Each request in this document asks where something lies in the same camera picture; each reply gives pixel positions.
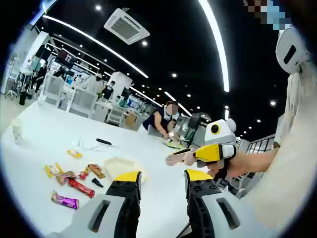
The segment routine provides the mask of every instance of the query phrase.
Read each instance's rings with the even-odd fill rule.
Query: floor
[[[11,100],[10,96],[7,98],[3,94],[0,95],[0,136],[10,126],[11,121],[23,112],[35,100],[26,100],[25,105],[19,104],[19,98]]]

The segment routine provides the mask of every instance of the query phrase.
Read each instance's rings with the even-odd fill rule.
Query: dark blue top
[[[172,120],[172,116],[170,116],[169,120],[164,119],[164,107],[163,108],[158,108],[157,110],[155,110],[148,119],[146,119],[142,124],[144,126],[144,128],[146,130],[148,130],[149,125],[155,127],[155,116],[154,113],[158,112],[160,114],[160,116],[162,117],[162,120],[160,121],[160,124],[163,128],[167,128],[167,124]]]

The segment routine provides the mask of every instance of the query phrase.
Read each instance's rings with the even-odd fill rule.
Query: white robot head
[[[237,126],[233,119],[227,121],[221,119],[209,123],[206,127],[205,144],[231,144],[235,145],[236,136],[234,134]]]
[[[279,65],[289,74],[299,72],[300,64],[310,57],[301,35],[293,27],[280,33],[275,53]]]

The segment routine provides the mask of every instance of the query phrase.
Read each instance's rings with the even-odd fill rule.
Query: air conditioner
[[[104,28],[131,45],[150,33],[129,14],[118,8],[105,23]]]

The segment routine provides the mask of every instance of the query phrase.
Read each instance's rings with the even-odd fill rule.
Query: ceiling
[[[187,0],[186,4],[183,0],[166,3],[148,0],[59,0],[48,10],[48,16],[69,23],[109,46],[149,78],[68,27],[45,18],[41,18],[37,26],[100,60],[107,59],[106,63],[115,71],[130,74],[134,88],[145,91],[160,104],[169,100],[163,93],[167,91],[190,113],[204,112],[212,120],[223,119],[224,106],[228,105],[230,117],[237,124],[237,136],[242,134],[243,138],[253,141],[274,134],[277,119],[284,113],[288,77],[275,56],[278,32],[271,25],[261,24],[260,19],[254,18],[243,7],[242,0],[209,2],[225,48],[229,93],[224,92],[217,46],[198,0]],[[97,4],[102,7],[100,11],[95,9]],[[124,7],[130,8],[127,13],[150,32],[146,47],[141,42],[127,45],[103,28],[114,10]],[[78,55],[75,49],[64,47]],[[94,65],[98,63],[83,54],[80,57]],[[110,74],[114,72],[105,65],[98,67]],[[270,100],[276,100],[275,107],[270,106]]]

